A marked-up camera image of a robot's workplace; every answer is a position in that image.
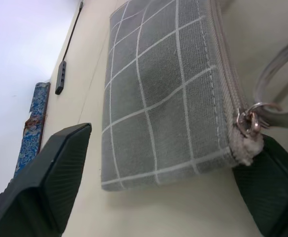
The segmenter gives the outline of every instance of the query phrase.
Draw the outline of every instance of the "white wall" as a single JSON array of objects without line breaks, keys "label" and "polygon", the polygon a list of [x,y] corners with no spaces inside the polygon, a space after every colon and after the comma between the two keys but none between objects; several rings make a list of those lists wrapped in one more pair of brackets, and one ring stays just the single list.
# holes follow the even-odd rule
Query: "white wall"
[{"label": "white wall", "polygon": [[35,84],[50,80],[77,4],[0,1],[0,192],[13,177]]}]

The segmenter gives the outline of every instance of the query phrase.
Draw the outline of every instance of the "blue patterned object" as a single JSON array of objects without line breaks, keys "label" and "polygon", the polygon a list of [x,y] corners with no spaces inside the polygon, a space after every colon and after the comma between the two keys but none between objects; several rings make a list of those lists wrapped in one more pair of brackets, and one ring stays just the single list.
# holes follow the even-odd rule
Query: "blue patterned object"
[{"label": "blue patterned object", "polygon": [[37,83],[30,107],[30,118],[25,123],[20,153],[14,177],[33,160],[40,151],[50,83]]}]

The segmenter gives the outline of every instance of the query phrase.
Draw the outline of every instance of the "fabric pouch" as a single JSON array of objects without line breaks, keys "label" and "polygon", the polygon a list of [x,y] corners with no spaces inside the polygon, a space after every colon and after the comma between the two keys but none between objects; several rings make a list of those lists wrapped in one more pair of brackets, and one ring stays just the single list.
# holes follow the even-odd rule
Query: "fabric pouch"
[{"label": "fabric pouch", "polygon": [[102,188],[162,185],[240,163],[263,139],[215,0],[130,0],[110,17]]}]

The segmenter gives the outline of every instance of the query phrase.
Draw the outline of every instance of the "zipper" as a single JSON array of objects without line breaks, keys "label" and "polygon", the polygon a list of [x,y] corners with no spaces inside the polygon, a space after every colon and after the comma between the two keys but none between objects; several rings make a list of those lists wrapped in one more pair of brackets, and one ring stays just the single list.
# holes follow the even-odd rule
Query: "zipper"
[{"label": "zipper", "polygon": [[238,75],[231,62],[223,31],[221,8],[216,0],[208,0],[210,32],[214,39],[215,54],[221,82],[227,131],[232,155],[238,163],[250,165],[252,158],[263,148],[260,120],[248,108]]}]

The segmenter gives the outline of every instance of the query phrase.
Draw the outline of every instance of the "grid pattern fabric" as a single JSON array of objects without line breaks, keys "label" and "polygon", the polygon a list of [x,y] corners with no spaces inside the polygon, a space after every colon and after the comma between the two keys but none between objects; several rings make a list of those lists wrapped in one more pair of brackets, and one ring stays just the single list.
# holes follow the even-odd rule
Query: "grid pattern fabric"
[{"label": "grid pattern fabric", "polygon": [[104,190],[235,165],[204,1],[130,0],[111,15]]}]

